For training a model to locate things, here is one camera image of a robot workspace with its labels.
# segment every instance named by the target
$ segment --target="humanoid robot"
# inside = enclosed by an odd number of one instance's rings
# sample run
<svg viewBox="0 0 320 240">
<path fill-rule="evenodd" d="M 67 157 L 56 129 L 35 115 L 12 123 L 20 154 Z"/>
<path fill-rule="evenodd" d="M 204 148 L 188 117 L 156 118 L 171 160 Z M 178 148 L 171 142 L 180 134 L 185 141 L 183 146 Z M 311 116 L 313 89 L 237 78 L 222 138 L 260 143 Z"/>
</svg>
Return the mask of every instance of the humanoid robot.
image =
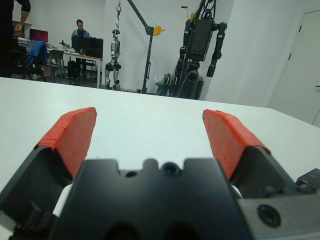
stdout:
<svg viewBox="0 0 320 240">
<path fill-rule="evenodd" d="M 121 65 L 118 63 L 118 58 L 120 56 L 120 41 L 118 39 L 118 35 L 120 31 L 115 29 L 112 31 L 113 33 L 113 41 L 111 42 L 111 62 L 107 63 L 105 66 L 105 81 L 106 81 L 106 88 L 110 88 L 110 72 L 113 72 L 113 80 L 114 86 L 113 89 L 119 91 L 120 88 L 120 81 L 118 80 L 119 70 L 121 69 Z"/>
</svg>

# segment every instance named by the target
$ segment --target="white wall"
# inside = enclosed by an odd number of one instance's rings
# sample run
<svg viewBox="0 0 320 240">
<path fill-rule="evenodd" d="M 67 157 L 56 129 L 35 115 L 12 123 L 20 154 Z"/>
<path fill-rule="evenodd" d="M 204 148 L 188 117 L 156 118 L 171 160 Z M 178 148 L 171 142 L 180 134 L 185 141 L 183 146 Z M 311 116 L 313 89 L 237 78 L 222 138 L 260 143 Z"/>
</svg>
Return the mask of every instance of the white wall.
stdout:
<svg viewBox="0 0 320 240">
<path fill-rule="evenodd" d="M 32 28 L 48 31 L 49 43 L 59 47 L 64 42 L 71 45 L 71 34 L 81 19 L 91 37 L 103 38 L 105 25 L 105 0 L 32 0 Z"/>
<path fill-rule="evenodd" d="M 174 73 L 174 69 L 179 59 L 179 51 L 183 45 L 184 30 L 187 20 L 187 11 L 181 6 L 189 7 L 189 14 L 195 11 L 200 0 L 136 0 L 137 3 L 151 16 L 157 25 L 160 25 L 165 32 L 153 38 L 151 50 L 151 70 L 150 80 L 147 82 L 149 93 L 155 93 L 157 86 L 153 82 L 153 78 L 160 74 Z M 113 39 L 112 31 L 116 28 L 116 6 L 118 0 L 106 0 L 105 6 L 105 35 L 104 35 L 104 65 L 111 60 L 110 44 Z M 217 12 L 217 19 L 228 21 L 234 0 L 220 1 Z M 155 26 L 146 13 L 134 2 L 139 9 L 141 15 L 149 26 Z M 119 63 L 122 69 L 119 74 L 120 84 L 125 88 L 141 89 L 143 86 L 146 59 L 149 45 L 149 36 L 145 32 L 145 28 L 136 16 L 135 12 L 124 0 L 121 1 L 122 13 L 120 14 L 120 35 L 121 53 Z M 205 88 L 209 87 L 210 80 L 206 78 L 208 67 L 211 62 L 211 56 L 214 52 L 214 46 L 208 51 L 205 62 L 201 62 L 199 69 L 200 76 L 204 77 Z"/>
<path fill-rule="evenodd" d="M 268 105 L 288 61 L 302 0 L 236 0 L 206 100 Z"/>
</svg>

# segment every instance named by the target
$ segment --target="man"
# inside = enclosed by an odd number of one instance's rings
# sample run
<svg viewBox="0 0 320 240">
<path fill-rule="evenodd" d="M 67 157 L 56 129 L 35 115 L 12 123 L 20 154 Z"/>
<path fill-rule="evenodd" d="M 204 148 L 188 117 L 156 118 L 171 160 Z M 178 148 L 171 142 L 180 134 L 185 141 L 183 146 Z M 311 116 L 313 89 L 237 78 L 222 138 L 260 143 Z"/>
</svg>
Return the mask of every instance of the man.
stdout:
<svg viewBox="0 0 320 240">
<path fill-rule="evenodd" d="M 82 20 L 78 19 L 76 21 L 76 25 L 77 25 L 78 29 L 76 29 L 76 30 L 74 30 L 72 32 L 72 37 L 80 37 L 80 38 L 89 39 L 90 38 L 90 34 L 86 30 L 84 30 L 84 22 Z M 81 59 L 81 58 L 77 58 L 76 62 L 77 63 L 81 63 L 82 62 L 82 76 L 84 78 L 86 78 L 87 77 L 87 74 L 86 74 L 86 70 L 87 70 L 86 60 L 85 59 Z"/>
<path fill-rule="evenodd" d="M 22 5 L 21 20 L 13 27 L 12 17 L 14 0 L 2 0 L 0 4 L 0 77 L 11 77 L 10 51 L 13 43 L 14 32 L 19 33 L 29 16 L 31 5 L 29 0 L 16 0 Z"/>
</svg>

